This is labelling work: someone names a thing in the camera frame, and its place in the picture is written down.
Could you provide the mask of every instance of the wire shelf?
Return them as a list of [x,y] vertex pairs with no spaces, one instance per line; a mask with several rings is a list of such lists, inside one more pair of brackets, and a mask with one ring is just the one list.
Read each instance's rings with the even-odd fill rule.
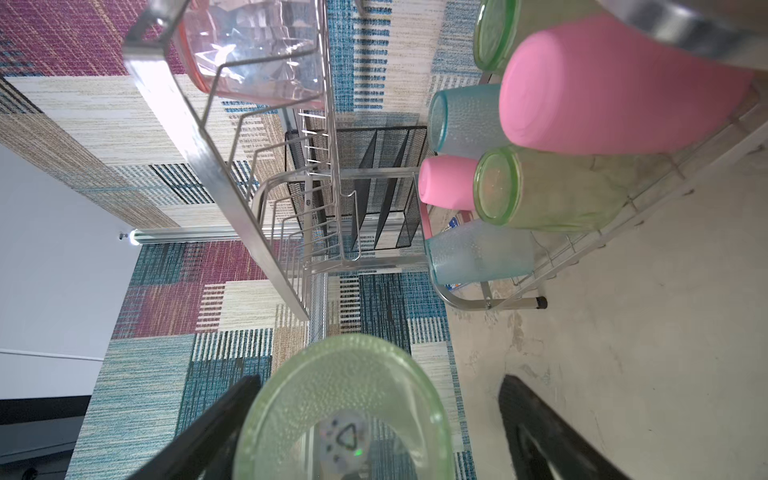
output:
[[[412,179],[416,167],[340,168],[325,0],[313,0],[318,35],[312,48],[219,65],[202,114],[198,115],[171,74],[166,58],[170,41],[189,3],[190,0],[151,0],[125,38],[125,67],[176,148],[290,312],[299,322],[310,324],[309,341],[322,338],[326,329],[324,276],[328,272],[426,263],[424,255],[362,256],[359,248],[362,221],[345,222],[342,215],[336,214],[347,204],[358,211],[362,195],[356,181]],[[156,38],[145,38],[158,26],[162,30]],[[305,55],[319,56],[322,94],[242,113],[237,119],[232,143],[219,150],[206,126],[222,71]],[[256,149],[248,165],[235,160],[248,118],[281,108],[299,108],[311,101],[322,101],[325,108],[323,111],[298,110],[301,125],[297,136]],[[270,152],[289,146],[300,146],[306,152],[303,164],[292,165],[292,170],[258,182],[255,172],[264,158],[270,156]],[[297,204],[302,204],[303,209],[297,210]]]

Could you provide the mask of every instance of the carpet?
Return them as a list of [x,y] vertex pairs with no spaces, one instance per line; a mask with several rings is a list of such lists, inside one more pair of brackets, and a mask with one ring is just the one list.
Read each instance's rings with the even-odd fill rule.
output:
[[[327,286],[328,333],[378,336],[413,357],[445,407],[456,478],[474,480],[445,305],[428,274],[413,268],[338,273]],[[268,380],[307,341],[307,325],[287,310],[241,242],[144,245],[67,478],[125,478],[239,378]],[[396,449],[387,430],[377,434],[375,457]],[[372,478],[413,474],[407,458],[396,458]]]

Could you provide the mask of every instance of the white wall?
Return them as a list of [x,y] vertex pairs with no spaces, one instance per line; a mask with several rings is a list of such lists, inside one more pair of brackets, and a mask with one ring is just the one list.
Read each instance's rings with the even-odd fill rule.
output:
[[90,395],[140,247],[2,145],[0,165],[0,399]]

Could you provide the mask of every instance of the plastic cup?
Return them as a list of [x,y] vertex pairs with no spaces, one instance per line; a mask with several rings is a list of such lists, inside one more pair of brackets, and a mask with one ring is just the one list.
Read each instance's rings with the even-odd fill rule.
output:
[[277,105],[302,101],[323,108],[317,45],[317,18],[306,2],[232,0],[192,2],[178,26],[174,43],[194,85],[205,93],[224,63],[293,55],[280,60],[222,68],[215,94],[225,98]]
[[[277,369],[243,424],[233,478],[310,478],[302,438],[316,427],[319,443],[327,446],[325,427],[335,419],[351,423],[366,419],[371,436],[373,427],[380,431],[383,422],[397,437],[394,450],[410,457],[420,479],[453,478],[451,432],[435,387],[410,355],[385,340],[358,333],[314,343]],[[368,453],[364,451],[366,442],[357,442],[350,430],[331,435],[337,446],[354,445],[346,453],[338,449],[338,459],[348,461],[347,467],[356,463],[358,450],[360,455]],[[360,437],[361,429],[355,435]],[[371,455],[368,462],[376,469],[376,462],[391,461],[391,457]],[[335,467],[333,456],[328,459],[320,452],[320,472],[311,473],[322,475],[311,478],[341,478],[352,473],[341,474],[343,468]]]
[[499,97],[511,143],[563,154],[656,154],[703,140],[744,98],[753,72],[646,38],[608,14],[535,33]]
[[618,215],[634,181],[632,157],[577,157],[503,147],[480,160],[475,210],[494,225],[594,231]]
[[595,0],[482,0],[475,24],[475,65],[503,73],[530,34],[601,11]]
[[425,243],[435,279],[442,285],[527,275],[534,269],[531,232],[473,220]]
[[419,197],[449,210],[473,210],[477,166],[477,160],[454,155],[425,158],[419,169]]
[[441,154],[478,160],[509,144],[498,118],[498,84],[441,90],[432,97],[427,120],[429,144]]

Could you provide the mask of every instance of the stainless steel dish rack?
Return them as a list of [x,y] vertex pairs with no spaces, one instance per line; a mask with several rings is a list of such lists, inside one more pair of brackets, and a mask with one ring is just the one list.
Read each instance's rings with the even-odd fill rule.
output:
[[[354,202],[356,205],[358,201],[357,190],[343,191],[343,180],[405,178],[416,182],[418,168],[339,167],[326,0],[313,0],[319,26],[318,41],[314,48],[291,55],[220,65],[207,104],[202,114],[198,115],[176,82],[166,59],[170,40],[189,1],[150,0],[125,39],[125,66],[176,148],[208,189],[234,232],[282,296],[291,313],[299,321],[309,322],[310,341],[313,337],[322,338],[327,327],[328,273],[427,265],[424,253],[390,257],[365,256],[360,254],[359,245],[345,245],[346,238],[355,238],[359,242],[360,222],[345,221],[342,215],[336,214],[341,211],[339,207],[345,202]],[[145,35],[153,32],[158,26],[161,32],[157,37],[145,38]],[[270,105],[241,114],[233,143],[228,146],[229,154],[223,156],[206,131],[222,70],[302,55],[319,55],[321,58],[323,93],[301,101]],[[250,162],[250,176],[244,179],[242,171],[235,167],[236,162],[233,161],[243,121],[253,115],[280,108],[293,108],[318,98],[323,100],[325,111],[297,111],[304,123],[300,126],[301,135],[283,143],[257,149]],[[318,147],[309,141],[316,136],[325,137],[322,142],[324,146]],[[510,279],[510,285],[503,287],[496,282],[482,283],[482,298],[475,300],[460,298],[445,286],[435,284],[435,289],[449,305],[462,310],[545,307],[545,299],[542,297],[524,295],[563,268],[577,263],[585,254],[602,247],[621,231],[642,223],[667,201],[691,191],[705,177],[760,147],[766,139],[768,104],[765,95],[762,95],[743,112],[735,115],[733,121],[711,139],[675,155],[660,156],[667,162],[667,171],[646,185],[642,191],[639,190],[631,196],[624,211],[606,229],[576,236],[557,236],[554,242],[551,242],[551,239],[542,239],[536,234],[535,240],[540,248],[536,271],[531,275]],[[307,153],[315,150],[320,155],[307,154],[303,167],[275,175],[261,181],[260,186],[254,188],[253,172],[256,170],[255,165],[260,161],[260,155],[263,160],[265,152],[285,148],[293,143],[301,143]],[[301,182],[303,189],[290,194],[287,188],[283,188],[289,182]],[[313,200],[318,194],[330,201],[318,205]],[[411,195],[414,195],[412,200],[419,204],[425,236],[430,237],[432,230],[426,207],[418,199],[416,188],[412,189]],[[303,211],[295,211],[293,215],[278,214],[283,204],[293,210],[293,201],[297,197],[303,201]],[[219,235],[222,238],[234,237],[229,232]],[[498,295],[499,290],[510,290],[511,293],[502,292],[502,295]]]

